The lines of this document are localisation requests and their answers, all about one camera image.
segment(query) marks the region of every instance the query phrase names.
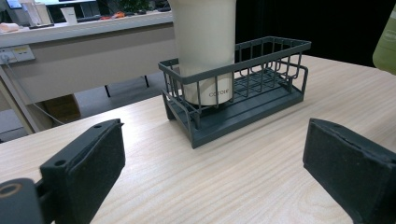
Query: wire basket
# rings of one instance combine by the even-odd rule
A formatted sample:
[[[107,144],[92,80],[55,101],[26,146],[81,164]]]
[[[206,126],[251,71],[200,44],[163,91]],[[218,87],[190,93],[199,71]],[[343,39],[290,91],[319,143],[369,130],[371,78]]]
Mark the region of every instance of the wire basket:
[[[166,90],[163,102],[169,119],[178,121],[191,140],[192,148],[213,141],[258,119],[263,119],[304,100],[308,69],[301,65],[303,51],[311,42],[267,36],[237,44],[235,61],[189,77],[178,72],[178,59],[159,63]],[[184,98],[184,87],[207,78],[232,74],[233,94],[219,104],[191,104]]]

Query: electrical socket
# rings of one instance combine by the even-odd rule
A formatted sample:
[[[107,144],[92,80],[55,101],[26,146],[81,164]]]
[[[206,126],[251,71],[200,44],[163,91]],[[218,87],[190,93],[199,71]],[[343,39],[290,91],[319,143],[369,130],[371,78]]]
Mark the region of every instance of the electrical socket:
[[[3,58],[8,57],[9,63],[22,62],[35,59],[35,55],[29,45],[15,46],[0,49],[0,64],[4,64]]]
[[[10,48],[0,49],[0,64],[4,64],[3,60],[8,60],[9,63],[18,61]]]

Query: wooden table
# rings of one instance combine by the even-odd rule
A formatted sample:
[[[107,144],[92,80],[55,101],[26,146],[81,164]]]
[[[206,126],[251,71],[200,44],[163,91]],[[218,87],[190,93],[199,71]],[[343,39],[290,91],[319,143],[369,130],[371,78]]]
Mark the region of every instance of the wooden table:
[[[155,97],[1,144],[0,180],[38,181],[49,157],[120,118],[126,166],[92,223],[352,223],[303,167],[308,121],[337,122],[396,152],[396,77],[309,56],[302,64],[302,103],[196,149]]]

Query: white cup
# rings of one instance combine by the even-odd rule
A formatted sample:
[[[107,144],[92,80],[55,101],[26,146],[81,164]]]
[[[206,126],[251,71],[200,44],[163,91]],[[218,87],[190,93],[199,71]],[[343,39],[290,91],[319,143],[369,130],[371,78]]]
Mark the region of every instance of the white cup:
[[[77,24],[76,12],[73,7],[63,7],[61,11],[69,25]]]
[[[192,76],[233,64],[236,0],[168,0],[172,8],[180,74]],[[232,74],[199,82],[201,105],[233,96]],[[198,105],[196,83],[184,86],[185,99]]]

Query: wall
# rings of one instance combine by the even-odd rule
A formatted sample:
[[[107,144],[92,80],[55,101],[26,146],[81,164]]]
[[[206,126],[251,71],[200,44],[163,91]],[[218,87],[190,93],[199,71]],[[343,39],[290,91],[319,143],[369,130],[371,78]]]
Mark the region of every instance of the wall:
[[[356,4],[240,0],[236,40],[242,42],[267,35],[309,40],[312,48],[306,54],[374,66],[373,52],[394,4],[391,0]]]

